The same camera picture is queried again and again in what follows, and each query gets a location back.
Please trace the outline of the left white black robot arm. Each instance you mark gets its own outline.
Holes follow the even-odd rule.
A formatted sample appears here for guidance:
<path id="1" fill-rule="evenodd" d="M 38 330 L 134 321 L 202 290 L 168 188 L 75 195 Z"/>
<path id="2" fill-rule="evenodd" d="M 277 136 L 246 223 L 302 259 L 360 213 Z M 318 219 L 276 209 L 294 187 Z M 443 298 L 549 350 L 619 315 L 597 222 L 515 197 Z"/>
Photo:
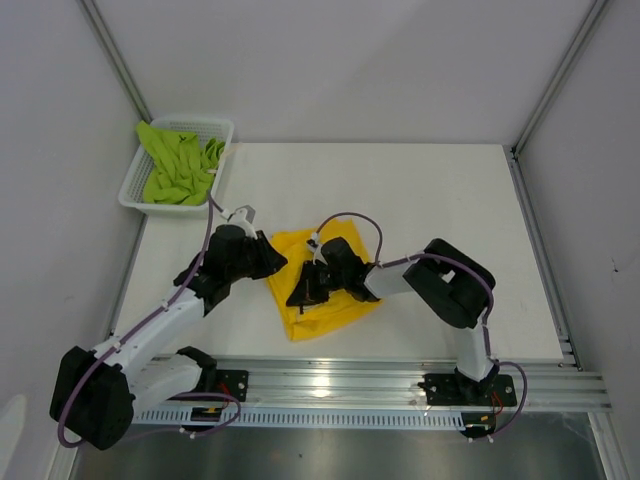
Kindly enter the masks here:
<path id="1" fill-rule="evenodd" d="M 174 280 L 169 299 L 120 336 L 61 359 L 49 415 L 59 442 L 70 430 L 99 450 L 118 443 L 134 417 L 173 399 L 211 398 L 237 403 L 217 378 L 217 362 L 195 347 L 183 347 L 166 360 L 155 357 L 183 330 L 204 319 L 225 300 L 233 283 L 270 277 L 286 258 L 263 232 L 248 234 L 237 225 L 216 228 L 207 246 Z"/>

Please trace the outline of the yellow fabric shorts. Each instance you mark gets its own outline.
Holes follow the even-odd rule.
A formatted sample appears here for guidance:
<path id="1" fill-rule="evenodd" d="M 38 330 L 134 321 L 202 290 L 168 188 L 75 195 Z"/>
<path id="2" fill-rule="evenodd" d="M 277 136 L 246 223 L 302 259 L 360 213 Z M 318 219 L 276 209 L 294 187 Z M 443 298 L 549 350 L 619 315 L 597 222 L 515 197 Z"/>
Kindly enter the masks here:
<path id="1" fill-rule="evenodd" d="M 286 300 L 291 295 L 302 271 L 303 263 L 313 257 L 307 246 L 314 230 L 312 228 L 278 232 L 270 243 L 287 259 L 275 275 L 266 279 L 281 316 L 284 331 L 292 342 L 307 341 L 346 327 L 383 305 L 378 302 L 359 302 L 341 290 L 329 295 L 327 302 L 316 306 L 288 307 Z"/>

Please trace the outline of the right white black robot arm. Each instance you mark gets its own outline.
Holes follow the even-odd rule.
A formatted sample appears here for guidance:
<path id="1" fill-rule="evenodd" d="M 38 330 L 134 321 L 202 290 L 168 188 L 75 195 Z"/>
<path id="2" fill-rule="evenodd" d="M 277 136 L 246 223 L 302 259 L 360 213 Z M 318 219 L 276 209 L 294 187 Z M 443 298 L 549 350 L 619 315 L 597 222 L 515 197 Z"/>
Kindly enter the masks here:
<path id="1" fill-rule="evenodd" d="M 312 242 L 311 248 L 314 257 L 303 263 L 288 307 L 315 307 L 335 292 L 360 303 L 413 292 L 454 328 L 458 395 L 475 404 L 491 394 L 499 367 L 491 358 L 486 327 L 496 285 L 488 270 L 440 238 L 418 253 L 384 264 L 364 261 L 342 237 Z"/>

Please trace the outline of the green fabric shorts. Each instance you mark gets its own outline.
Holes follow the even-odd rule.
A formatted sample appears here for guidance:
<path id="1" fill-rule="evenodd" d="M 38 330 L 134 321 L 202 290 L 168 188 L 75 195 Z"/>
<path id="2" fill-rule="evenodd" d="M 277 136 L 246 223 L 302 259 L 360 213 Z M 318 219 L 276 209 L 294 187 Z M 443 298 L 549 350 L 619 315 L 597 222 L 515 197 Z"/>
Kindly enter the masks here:
<path id="1" fill-rule="evenodd" d="M 195 132 L 160 129 L 141 121 L 136 133 L 153 168 L 144 185 L 144 203 L 198 206 L 213 186 L 225 141 L 211 137 L 201 147 Z"/>

